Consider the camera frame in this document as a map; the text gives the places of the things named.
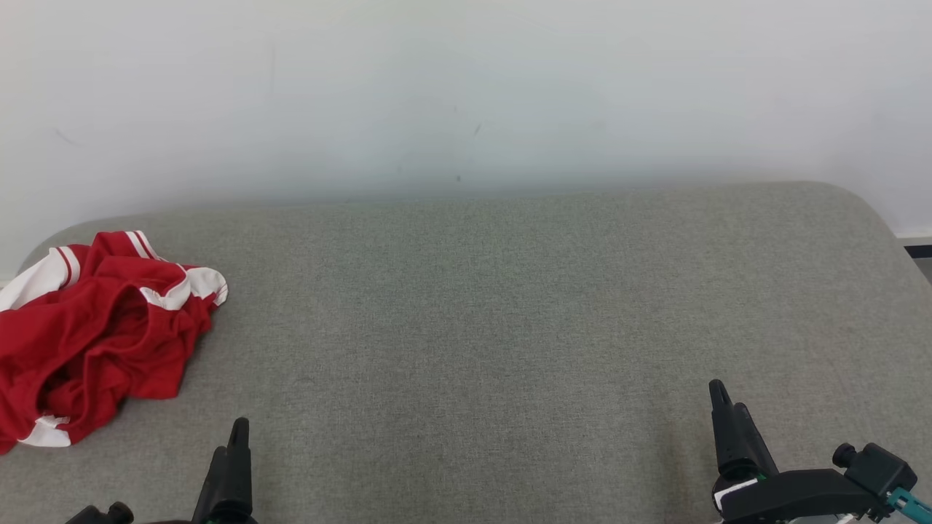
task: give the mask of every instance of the red fabric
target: red fabric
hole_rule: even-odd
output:
[[[164,296],[190,267],[156,259],[146,242],[140,253],[133,234],[100,233],[91,246],[69,246],[79,263],[74,285],[0,311],[0,453],[43,415],[68,417],[58,429],[74,444],[109,422],[127,396],[178,394],[195,339],[211,328],[215,294],[192,294],[179,310],[150,304],[140,288]]]

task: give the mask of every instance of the teal connector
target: teal connector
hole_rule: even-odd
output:
[[[929,507],[912,496],[912,493],[897,488],[894,490],[886,503],[893,506],[894,509],[908,517],[913,522],[919,524],[932,524],[932,507]]]

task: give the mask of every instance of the gray table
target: gray table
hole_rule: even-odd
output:
[[[0,458],[3,522],[189,517],[253,422],[260,522],[712,522],[706,384],[784,469],[875,441],[932,499],[932,287],[832,186],[152,214],[229,282],[177,399]]]

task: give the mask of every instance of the red garment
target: red garment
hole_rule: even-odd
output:
[[[0,454],[70,446],[127,396],[176,396],[224,300],[223,275],[156,256],[141,231],[49,249],[0,291]]]

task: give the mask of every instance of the black knob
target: black knob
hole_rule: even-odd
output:
[[[124,503],[113,503],[107,510],[107,516],[114,524],[131,524],[133,515]]]
[[[838,446],[838,449],[835,449],[835,453],[831,456],[831,463],[840,468],[849,468],[851,467],[851,461],[855,459],[856,455],[857,449],[845,442]]]

